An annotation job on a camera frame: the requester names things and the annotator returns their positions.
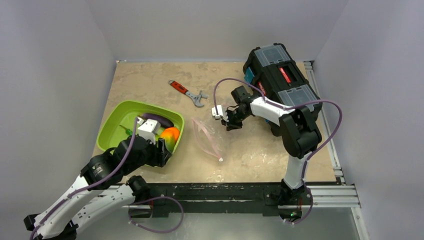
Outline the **green orange fake mango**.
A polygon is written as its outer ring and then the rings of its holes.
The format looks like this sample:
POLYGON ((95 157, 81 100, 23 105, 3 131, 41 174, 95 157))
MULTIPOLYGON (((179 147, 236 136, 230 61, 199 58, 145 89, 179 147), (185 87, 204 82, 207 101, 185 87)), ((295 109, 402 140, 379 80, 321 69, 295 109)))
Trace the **green orange fake mango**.
POLYGON ((172 153, 180 137, 180 130, 176 127, 169 127, 166 128, 159 137, 164 140, 166 149, 172 153))

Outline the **clear zip top bag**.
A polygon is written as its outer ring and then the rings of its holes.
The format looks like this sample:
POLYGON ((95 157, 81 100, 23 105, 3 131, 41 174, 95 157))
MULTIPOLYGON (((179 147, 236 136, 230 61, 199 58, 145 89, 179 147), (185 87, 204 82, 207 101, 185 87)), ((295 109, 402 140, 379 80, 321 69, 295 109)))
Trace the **clear zip top bag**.
POLYGON ((195 140, 199 148, 220 163, 230 159, 230 135, 220 120, 213 117, 191 119, 195 140))

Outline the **purple fake eggplant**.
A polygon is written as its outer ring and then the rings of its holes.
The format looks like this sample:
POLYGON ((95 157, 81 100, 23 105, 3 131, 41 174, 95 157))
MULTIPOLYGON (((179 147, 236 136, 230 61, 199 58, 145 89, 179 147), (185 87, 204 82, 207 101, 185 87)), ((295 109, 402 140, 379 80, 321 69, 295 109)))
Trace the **purple fake eggplant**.
POLYGON ((143 113, 140 116, 143 120, 155 120, 158 121, 160 123, 160 125, 167 129, 167 128, 172 128, 174 127, 174 123, 169 120, 168 118, 158 115, 158 114, 154 114, 154 113, 143 113))

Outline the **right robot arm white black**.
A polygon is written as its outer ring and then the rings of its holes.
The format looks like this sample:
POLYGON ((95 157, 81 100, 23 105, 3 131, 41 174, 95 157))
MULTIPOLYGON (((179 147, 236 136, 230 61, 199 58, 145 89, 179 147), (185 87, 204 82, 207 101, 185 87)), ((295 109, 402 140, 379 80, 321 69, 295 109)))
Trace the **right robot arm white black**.
POLYGON ((243 86, 231 91, 236 103, 234 110, 226 110, 221 123, 227 131, 241 129, 249 116, 261 117, 276 125, 283 146, 289 154, 287 170, 280 196, 288 204, 300 198, 299 188, 304 185, 307 156, 318 148, 322 135, 315 119, 306 106, 291 109, 267 97, 252 95, 243 86))

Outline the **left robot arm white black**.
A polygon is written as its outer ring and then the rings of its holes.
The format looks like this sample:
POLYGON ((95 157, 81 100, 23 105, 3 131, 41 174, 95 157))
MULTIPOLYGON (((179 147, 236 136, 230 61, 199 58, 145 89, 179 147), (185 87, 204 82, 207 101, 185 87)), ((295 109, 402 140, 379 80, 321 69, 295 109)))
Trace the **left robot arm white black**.
POLYGON ((69 189, 48 209, 27 215, 25 227, 31 240, 74 240, 99 219, 130 204, 152 204, 153 196, 145 179, 134 175, 120 185, 123 177, 148 165, 163 167, 173 154, 164 139, 152 143, 139 135, 129 136, 90 159, 69 189))

